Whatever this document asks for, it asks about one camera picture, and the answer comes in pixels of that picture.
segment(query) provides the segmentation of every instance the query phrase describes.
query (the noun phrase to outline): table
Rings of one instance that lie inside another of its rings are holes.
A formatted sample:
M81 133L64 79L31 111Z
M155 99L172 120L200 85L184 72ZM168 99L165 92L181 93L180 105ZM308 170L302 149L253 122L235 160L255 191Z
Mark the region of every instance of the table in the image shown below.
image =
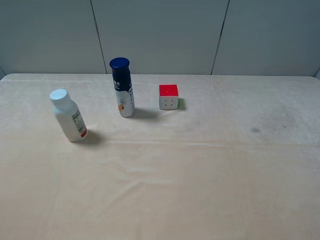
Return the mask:
M315 240L320 81L132 75L136 114L111 75L0 81L1 240ZM159 84L178 110L159 110ZM88 138L71 143L49 94L65 88Z

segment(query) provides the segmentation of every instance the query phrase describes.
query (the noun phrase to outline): standing bottle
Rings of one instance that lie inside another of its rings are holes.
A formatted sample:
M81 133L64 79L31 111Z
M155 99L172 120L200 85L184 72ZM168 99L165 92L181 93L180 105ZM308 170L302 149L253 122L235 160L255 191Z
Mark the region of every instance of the standing bottle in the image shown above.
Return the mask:
M87 127L78 105L71 100L67 90L54 90L50 93L50 99L53 103L54 116L69 141L79 142L84 140L88 135Z
M110 61L118 109L120 115L125 118L131 117L136 110L129 64L129 60L124 57Z

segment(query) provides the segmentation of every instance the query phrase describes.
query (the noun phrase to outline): dark stain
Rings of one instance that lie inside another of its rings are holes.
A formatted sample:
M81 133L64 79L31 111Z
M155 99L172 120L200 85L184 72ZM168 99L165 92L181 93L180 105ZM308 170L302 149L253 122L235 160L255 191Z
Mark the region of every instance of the dark stain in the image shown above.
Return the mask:
M253 128L251 128L251 132L260 133L260 129L253 127Z

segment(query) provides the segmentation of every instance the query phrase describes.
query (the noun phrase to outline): red cube face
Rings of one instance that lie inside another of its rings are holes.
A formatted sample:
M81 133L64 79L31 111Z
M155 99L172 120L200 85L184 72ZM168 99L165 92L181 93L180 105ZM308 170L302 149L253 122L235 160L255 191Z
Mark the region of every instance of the red cube face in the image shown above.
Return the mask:
M160 97L178 96L178 87L176 84L159 85Z

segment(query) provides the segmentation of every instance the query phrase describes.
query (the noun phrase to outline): white bottle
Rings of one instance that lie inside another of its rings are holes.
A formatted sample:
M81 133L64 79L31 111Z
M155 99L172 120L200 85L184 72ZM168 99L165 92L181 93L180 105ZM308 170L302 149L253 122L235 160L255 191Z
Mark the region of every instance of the white bottle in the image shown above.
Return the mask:
M54 116L69 141L78 142L84 140L88 135L86 124L78 105L71 100L67 90L54 90L50 93L50 99L53 103Z

